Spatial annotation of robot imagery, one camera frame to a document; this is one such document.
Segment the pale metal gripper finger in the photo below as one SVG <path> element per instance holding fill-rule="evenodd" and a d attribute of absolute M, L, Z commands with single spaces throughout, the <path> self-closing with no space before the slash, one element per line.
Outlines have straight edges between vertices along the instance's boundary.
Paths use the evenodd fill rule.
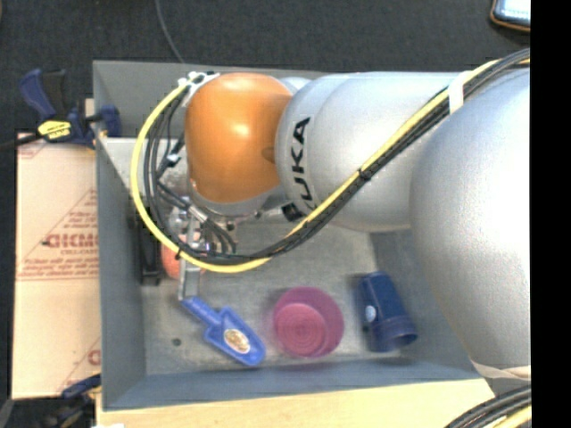
<path fill-rule="evenodd" d="M 203 271 L 199 267 L 184 267 L 178 279 L 178 300 L 187 300 L 201 295 Z"/>

